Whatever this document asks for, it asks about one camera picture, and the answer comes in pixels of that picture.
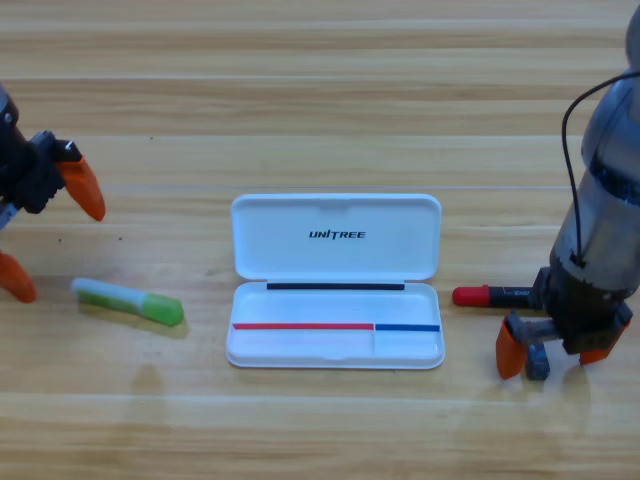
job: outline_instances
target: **logo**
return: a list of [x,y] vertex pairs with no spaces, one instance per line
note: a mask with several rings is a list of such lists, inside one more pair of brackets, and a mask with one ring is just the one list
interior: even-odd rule
[[326,232],[309,232],[309,238],[330,238],[336,240],[337,238],[364,238],[366,232],[333,232],[327,230]]

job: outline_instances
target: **red line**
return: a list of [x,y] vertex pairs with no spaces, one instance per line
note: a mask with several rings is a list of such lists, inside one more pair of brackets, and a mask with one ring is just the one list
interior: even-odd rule
[[373,323],[234,323],[236,330],[373,330]]

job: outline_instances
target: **blue line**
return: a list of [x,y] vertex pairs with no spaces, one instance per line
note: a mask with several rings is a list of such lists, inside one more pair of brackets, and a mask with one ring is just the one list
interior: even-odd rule
[[439,332],[440,325],[411,325],[402,323],[376,323],[376,331]]

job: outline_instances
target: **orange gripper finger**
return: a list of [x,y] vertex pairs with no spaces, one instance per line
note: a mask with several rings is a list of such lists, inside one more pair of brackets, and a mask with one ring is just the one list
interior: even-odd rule
[[518,343],[511,335],[507,320],[502,321],[496,340],[496,365],[503,380],[518,375],[527,361],[527,347]]
[[613,340],[613,342],[611,343],[608,349],[591,350],[590,352],[580,353],[580,364],[588,365],[590,363],[599,362],[600,360],[604,360],[605,358],[607,358],[611,353],[611,350],[613,350],[613,347],[615,347],[616,343],[618,343],[618,339],[620,338],[620,335],[622,335],[622,332],[624,332],[629,325],[630,323],[626,324],[624,327],[620,329],[620,331],[618,332],[618,335],[616,335],[616,338]]
[[36,287],[22,265],[11,255],[0,253],[0,287],[24,303],[36,299]]
[[67,191],[80,207],[94,220],[104,218],[106,208],[98,180],[84,157],[79,162],[56,163],[67,183]]

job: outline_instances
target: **black line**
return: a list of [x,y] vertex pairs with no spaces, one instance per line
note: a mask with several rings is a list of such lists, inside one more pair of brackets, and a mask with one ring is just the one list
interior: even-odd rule
[[267,283],[267,290],[404,290],[404,283]]

